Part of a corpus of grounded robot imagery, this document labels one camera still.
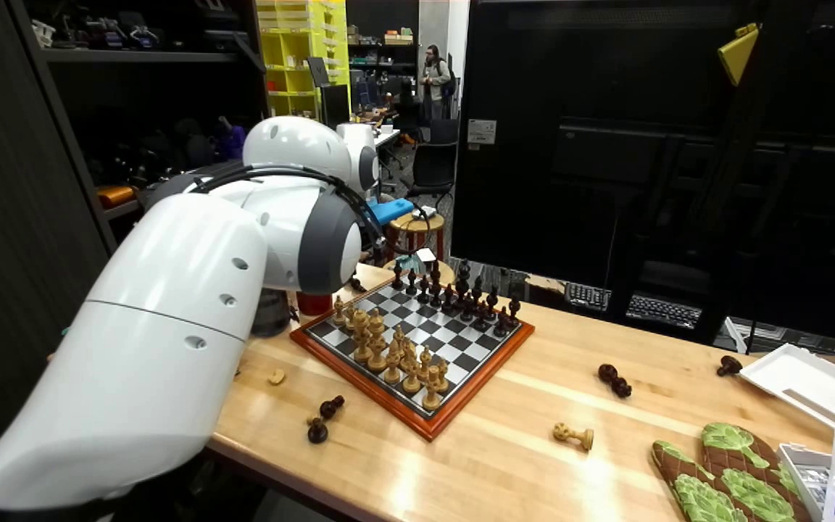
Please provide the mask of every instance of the dark chess piece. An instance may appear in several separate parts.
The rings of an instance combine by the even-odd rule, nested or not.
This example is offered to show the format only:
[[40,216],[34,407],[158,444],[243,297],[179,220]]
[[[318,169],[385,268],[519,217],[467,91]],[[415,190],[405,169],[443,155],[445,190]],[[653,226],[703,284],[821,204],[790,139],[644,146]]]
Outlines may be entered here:
[[322,416],[325,422],[329,422],[343,404],[345,404],[343,396],[337,396],[332,401],[325,401],[325,404],[318,407],[318,416]]
[[498,320],[496,320],[496,336],[503,336],[508,332],[511,332],[511,326],[508,326],[511,320],[508,320],[508,310],[503,309],[498,309]]
[[395,262],[395,281],[390,281],[395,290],[402,290],[405,281],[402,281],[402,262]]
[[490,317],[487,317],[487,306],[485,301],[474,301],[474,322],[473,322],[473,328],[474,332],[487,332],[492,322],[490,322]]
[[464,320],[464,322],[473,322],[473,320],[474,320],[474,310],[479,310],[479,301],[473,301],[473,300],[467,297],[467,300],[464,300],[461,320]]
[[430,306],[441,309],[441,281],[430,281]]
[[430,290],[430,281],[425,281],[425,275],[419,275],[419,281],[416,281],[416,301],[419,301],[419,306],[430,301],[425,290]]
[[482,300],[482,275],[474,275],[474,281],[473,281],[473,301],[479,301]]
[[306,422],[306,441],[311,441],[311,444],[327,441],[327,423],[325,423],[325,417]]
[[441,309],[443,309],[443,314],[451,314],[451,310],[456,310],[456,290],[451,290],[451,284],[443,288],[443,306],[441,306]]
[[498,306],[498,288],[492,288],[492,290],[487,290],[487,300],[485,300],[485,306],[487,306],[487,317],[496,317],[496,306]]
[[415,274],[415,271],[409,271],[409,288],[405,288],[405,294],[409,294],[409,297],[415,297],[415,294],[416,294],[416,284],[415,284],[415,280],[416,280],[416,274]]
[[508,326],[516,328],[516,314],[521,310],[521,301],[514,297],[508,309],[511,309]]

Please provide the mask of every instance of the chess pawn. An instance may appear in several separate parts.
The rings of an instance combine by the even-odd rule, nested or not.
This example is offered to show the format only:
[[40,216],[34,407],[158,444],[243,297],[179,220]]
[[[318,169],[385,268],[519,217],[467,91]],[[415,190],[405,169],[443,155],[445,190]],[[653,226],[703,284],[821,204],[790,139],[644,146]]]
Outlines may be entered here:
[[405,281],[402,281],[402,262],[395,262],[395,280],[390,280],[390,288],[395,288],[395,290],[402,290],[402,288],[405,288]]
[[419,348],[419,374],[425,374],[432,364],[435,364],[435,355],[422,345]]
[[385,374],[382,374],[382,383],[389,383],[389,387],[401,387],[401,351],[398,351],[398,345],[390,345],[389,348],[389,358],[385,358]]
[[435,412],[441,410],[443,399],[441,399],[441,388],[445,388],[445,367],[430,367],[425,374],[422,374],[422,401],[419,407]]
[[416,396],[419,391],[419,367],[416,367],[416,355],[415,355],[415,345],[409,343],[409,348],[402,351],[401,358],[401,370],[405,371],[401,388],[405,396]]
[[370,336],[369,355],[366,355],[366,367],[370,371],[382,371],[385,370],[385,341],[382,336]]

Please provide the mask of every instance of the chess piece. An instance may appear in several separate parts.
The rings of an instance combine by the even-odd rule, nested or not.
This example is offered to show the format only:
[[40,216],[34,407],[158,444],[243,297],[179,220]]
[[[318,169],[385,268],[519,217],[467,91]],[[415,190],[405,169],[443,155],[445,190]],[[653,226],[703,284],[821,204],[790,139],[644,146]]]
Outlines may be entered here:
[[487,290],[487,300],[485,300],[487,310],[485,317],[496,317],[496,306],[498,306],[498,288]]
[[415,343],[405,345],[405,351],[401,358],[401,370],[405,371],[401,388],[405,396],[416,396],[419,391],[419,367],[416,367]]
[[432,281],[432,284],[430,284],[430,306],[432,306],[432,309],[441,309],[441,281]]
[[511,309],[508,326],[516,328],[516,314],[521,310],[521,301],[514,297],[508,309]]
[[425,275],[419,275],[419,281],[416,281],[416,301],[419,301],[419,306],[430,301],[425,290],[430,290],[430,281],[425,281]]
[[419,374],[435,364],[435,355],[422,345],[419,348]]
[[443,404],[441,391],[443,388],[445,388],[445,364],[425,367],[419,407],[430,412],[441,410],[441,404]]
[[511,320],[508,320],[508,310],[498,309],[498,320],[496,320],[496,336],[503,336],[511,332]]
[[306,422],[306,441],[311,441],[311,444],[327,441],[327,423],[325,423],[325,417],[311,417],[311,422]]
[[340,332],[347,332],[347,310],[345,310],[345,306],[343,306],[343,300],[340,297],[332,297],[332,310],[329,310],[329,322],[340,328]]
[[402,290],[402,288],[405,288],[405,281],[402,281],[402,268],[405,268],[402,262],[395,262],[395,280],[390,280],[390,288],[395,288],[395,290]]
[[385,341],[370,333],[370,345],[369,345],[369,355],[366,355],[366,367],[370,371],[382,371],[385,370]]
[[340,412],[343,404],[345,404],[343,396],[337,396],[332,401],[325,401],[325,404],[318,407],[318,416],[322,416],[325,422],[329,422],[329,417]]
[[443,314],[451,314],[451,310],[456,310],[456,290],[451,290],[451,284],[445,284],[441,309],[443,309]]
[[479,301],[482,300],[482,275],[474,275],[474,281],[473,281],[473,301]]
[[351,336],[356,343],[353,361],[363,367],[369,361],[369,345],[370,345],[370,332],[366,326],[366,314],[363,310],[353,310],[353,317],[351,317]]
[[479,301],[479,306],[474,306],[474,322],[473,322],[473,328],[474,328],[474,332],[487,332],[490,326],[492,326],[492,320],[490,320],[490,314],[487,314],[487,306]]
[[556,423],[554,438],[561,444],[574,444],[580,452],[592,452],[595,448],[595,429],[574,433],[572,426]]
[[416,274],[415,274],[415,271],[409,271],[409,288],[405,288],[405,294],[409,294],[409,297],[415,297],[415,294],[416,294],[416,284],[415,284],[415,280],[416,280]]
[[402,348],[401,348],[401,343],[390,343],[390,348],[389,348],[389,355],[385,355],[385,371],[382,371],[382,383],[389,383],[389,387],[401,387],[401,361],[402,361]]

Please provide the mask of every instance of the wooden chess piece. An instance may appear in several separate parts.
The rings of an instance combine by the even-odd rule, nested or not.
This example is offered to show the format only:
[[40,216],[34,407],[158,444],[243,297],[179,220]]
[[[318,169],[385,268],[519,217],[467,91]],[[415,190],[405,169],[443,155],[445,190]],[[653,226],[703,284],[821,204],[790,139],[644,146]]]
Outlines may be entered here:
[[521,310],[521,301],[514,297],[508,309],[511,309],[508,326],[516,328],[516,314]]
[[405,294],[409,294],[409,297],[415,297],[415,294],[416,294],[416,281],[415,281],[415,280],[416,280],[416,274],[415,274],[415,271],[409,271],[409,288],[405,288]]
[[425,290],[430,290],[430,281],[425,281],[425,275],[419,275],[419,281],[416,281],[416,301],[419,301],[419,306],[430,301],[430,294],[425,294]]
[[479,301],[482,300],[482,275],[474,275],[474,281],[473,281],[473,301]]
[[443,399],[441,391],[445,388],[445,364],[432,364],[422,374],[422,401],[419,407],[435,412],[441,410]]
[[595,429],[574,433],[572,426],[556,423],[554,438],[561,444],[574,444],[580,452],[592,452],[592,448],[595,448]]
[[498,288],[492,288],[492,290],[487,290],[487,300],[485,300],[485,306],[487,306],[487,317],[496,317],[496,306],[498,306]]
[[496,336],[503,336],[508,332],[511,332],[511,326],[508,326],[511,320],[508,320],[508,310],[503,309],[498,309],[498,320],[496,320]]
[[405,288],[405,281],[402,281],[402,268],[405,268],[402,262],[395,262],[395,280],[390,280],[390,288],[395,288],[395,290],[402,290],[402,288]]
[[405,396],[416,396],[419,391],[419,367],[416,367],[415,343],[409,343],[409,348],[402,351],[401,370],[405,371],[401,388]]
[[369,361],[366,361],[366,367],[370,371],[382,371],[385,370],[385,348],[389,348],[389,343],[382,336],[370,333]]
[[432,309],[441,309],[441,281],[432,281],[432,284],[430,284],[430,306],[432,306]]
[[456,301],[451,301],[451,300],[456,300],[456,290],[451,290],[451,284],[445,284],[445,288],[443,288],[443,301],[441,301],[443,314],[451,314],[451,310],[456,310]]
[[422,345],[419,348],[419,374],[435,364],[435,355]]
[[329,310],[329,322],[345,332],[347,314],[343,310],[343,300],[332,297],[332,310]]

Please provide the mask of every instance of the shelf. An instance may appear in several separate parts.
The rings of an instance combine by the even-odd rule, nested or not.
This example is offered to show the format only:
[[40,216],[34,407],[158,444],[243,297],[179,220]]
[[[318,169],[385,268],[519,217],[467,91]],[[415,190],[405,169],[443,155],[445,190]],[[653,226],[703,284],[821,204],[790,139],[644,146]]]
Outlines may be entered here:
[[415,43],[412,48],[363,48],[363,43],[351,43],[351,49],[415,49]]
[[416,69],[416,65],[351,65],[351,69]]
[[274,98],[312,98],[316,91],[270,91]]
[[238,53],[44,49],[47,65],[234,65]]
[[280,68],[280,65],[271,65],[267,69],[271,69],[271,74],[306,74],[306,68]]

